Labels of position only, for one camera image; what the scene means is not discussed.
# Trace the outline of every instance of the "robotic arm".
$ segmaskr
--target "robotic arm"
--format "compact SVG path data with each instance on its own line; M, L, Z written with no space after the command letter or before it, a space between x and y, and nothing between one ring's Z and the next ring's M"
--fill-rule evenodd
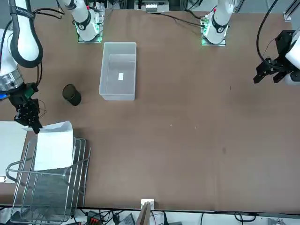
M42 128L39 122L38 100L31 96L38 91L38 83L25 83L17 66L38 66L43 48L34 30L34 14L28 0L9 0L13 32L1 30L0 93L16 108L14 120L32 127L35 133Z
M64 0L75 20L79 35L85 41L92 40L99 31L94 10L87 10L84 0ZM8 0L13 31L0 29L0 95L8 98L16 109L14 120L29 126L37 134L42 125L39 121L38 99L32 95L38 92L40 78L36 82L25 83L18 64L25 68L40 65L42 73L43 48L34 29L35 12L31 11L30 0Z
M91 41L99 34L95 25L98 23L98 13L87 9L84 0L64 0L66 8L71 12L77 32L84 41Z
M203 33L209 42L219 44L223 41L233 10L232 0L218 0L216 10L212 10L207 16L210 23Z
M266 75L273 76L273 82L282 79L289 85L300 84L300 30L283 30L276 38L279 56L272 60L264 59L256 68L254 83L259 83Z

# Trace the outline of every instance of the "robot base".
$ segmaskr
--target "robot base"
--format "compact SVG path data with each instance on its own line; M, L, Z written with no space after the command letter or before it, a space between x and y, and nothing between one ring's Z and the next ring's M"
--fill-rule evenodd
M201 27L201 44L202 46L221 46L221 47L225 47L226 46L226 40L225 40L225 37L223 38L223 41L221 41L220 43L218 44L213 44L211 42L209 42L209 40L203 35L206 27L209 25L209 20L208 18L204 17L202 18L201 20L201 25L204 25L205 27Z
M79 36L78 30L76 30L77 42L78 43L101 43L102 42L104 14L105 14L105 9L104 10L98 10L97 12L95 12L95 17L96 17L97 24L94 24L94 26L95 26L95 30L98 32L98 34L92 40L84 41Z

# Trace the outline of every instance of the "clear plastic container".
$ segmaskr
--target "clear plastic container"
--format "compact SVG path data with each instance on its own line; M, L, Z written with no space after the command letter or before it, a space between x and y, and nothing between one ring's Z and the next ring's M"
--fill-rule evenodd
M136 43L105 42L99 94L109 101L135 99Z

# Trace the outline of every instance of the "floor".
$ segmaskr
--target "floor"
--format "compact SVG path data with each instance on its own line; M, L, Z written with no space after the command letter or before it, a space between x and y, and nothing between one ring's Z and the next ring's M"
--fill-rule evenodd
M4 209L0 211L0 223L6 223L9 220L11 209ZM120 221L127 217L130 213L132 213L134 220L136 221L139 215L139 211L130 211L126 210L120 213ZM153 216L150 217L150 225L159 225L164 222L164 216L161 211L153 211ZM105 217L105 220L109 220L110 215ZM183 225L200 225L201 224L201 216L200 212L166 212L166 216L169 223L181 222ZM244 220L250 220L253 217L243 216ZM268 219L278 220L277 217L257 217L251 225L268 225ZM81 222L82 224L86 223L86 216L80 211L77 210L75 213L75 219L77 222ZM280 218L280 221L283 221L285 225L298 225L300 219L291 219L291 218ZM75 221L73 219L69 219L67 222L62 225L71 224ZM114 222L111 220L107 222L105 225L113 225ZM202 218L202 225L240 225L241 222L238 222L233 215L222 215L222 214L204 214Z
M245 0L240 12L241 13L265 13L272 5L274 0ZM273 13L283 13L293 0L279 0L273 8ZM56 7L56 0L31 0L32 8ZM195 7L195 11L210 11L216 6L218 0L204 0L202 4ZM8 1L0 1L0 28L4 28L9 20ZM297 29L300 26L300 7L292 15L292 27Z

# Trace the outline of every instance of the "white label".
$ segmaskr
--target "white label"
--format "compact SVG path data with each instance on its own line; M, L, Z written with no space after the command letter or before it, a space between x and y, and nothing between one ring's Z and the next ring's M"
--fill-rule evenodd
M122 80L123 80L123 76L124 76L123 73L119 73L119 78L118 78L118 80L119 80L119 81L122 81Z

